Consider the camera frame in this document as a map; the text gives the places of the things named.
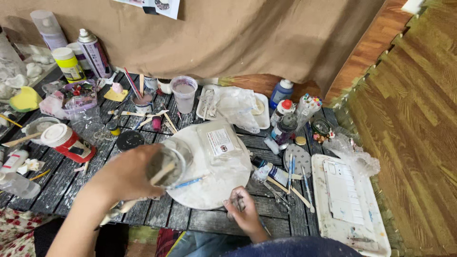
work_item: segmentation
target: pink figurine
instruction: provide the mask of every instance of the pink figurine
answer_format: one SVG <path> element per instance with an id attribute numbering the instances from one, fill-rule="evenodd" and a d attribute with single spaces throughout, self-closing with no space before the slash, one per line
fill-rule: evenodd
<path id="1" fill-rule="evenodd" d="M 124 88 L 122 88 L 122 85 L 120 83 L 117 83 L 117 82 L 113 83 L 113 85 L 111 86 L 111 89 L 113 89 L 113 91 L 116 94 L 121 94 L 122 91 L 124 90 Z"/>

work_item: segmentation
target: white spray can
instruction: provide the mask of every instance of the white spray can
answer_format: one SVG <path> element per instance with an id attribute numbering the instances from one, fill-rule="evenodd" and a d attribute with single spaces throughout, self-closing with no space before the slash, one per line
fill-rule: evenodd
<path id="1" fill-rule="evenodd" d="M 89 61 L 97 78 L 111 78 L 113 71 L 106 59 L 106 54 L 101 49 L 100 42 L 97 37 L 85 29 L 80 29 L 80 36 L 78 37 L 78 44 L 84 53 L 84 56 Z"/>

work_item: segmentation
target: white tray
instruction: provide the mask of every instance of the white tray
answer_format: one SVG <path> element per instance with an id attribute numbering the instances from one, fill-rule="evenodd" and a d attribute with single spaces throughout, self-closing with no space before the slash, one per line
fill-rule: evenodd
<path id="1" fill-rule="evenodd" d="M 328 188 L 327 181 L 333 178 L 330 178 L 328 172 L 324 171 L 324 161 L 327 164 L 336 163 L 339 165 L 338 167 L 343 167 L 335 170 L 333 174 L 335 174 L 334 176 L 342 174 L 340 177 L 344 177 L 349 182 L 337 183 L 336 188 Z M 320 235 L 340 241 L 364 256 L 389 257 L 392 250 L 387 239 L 370 178 L 361 177 L 356 172 L 351 171 L 351 167 L 344 160 L 327 155 L 313 155 L 311 164 Z M 329 193 L 329 189 L 335 192 L 335 190 L 341 191 L 341 187 L 347 188 L 347 192 L 350 193 L 348 194 L 350 202 L 346 202 L 348 206 L 342 205 L 341 201 L 339 205 L 335 202 L 335 199 L 338 201 L 338 198 L 342 198 L 344 194 L 336 195 L 333 198 Z M 348 209 L 354 209 L 355 211 L 348 212 Z"/>
<path id="2" fill-rule="evenodd" d="M 205 95 L 206 90 L 213 89 L 214 87 L 218 87 L 217 85 L 206 85 L 203 87 L 202 93 L 200 94 L 200 97 Z M 259 94 L 259 93 L 254 93 L 255 97 L 262 101 L 262 103 L 265 106 L 265 111 L 260 114 L 260 115 L 254 115 L 254 120 L 257 122 L 259 125 L 260 129 L 267 129 L 270 127 L 270 114 L 269 114 L 269 109 L 268 109 L 268 98 L 265 95 Z M 198 106 L 197 106 L 197 116 L 200 118 L 203 118 L 203 104 L 202 101 L 198 101 Z M 207 115 L 206 120 L 215 120 L 221 118 L 219 113 L 216 113 L 216 117 L 210 117 Z"/>

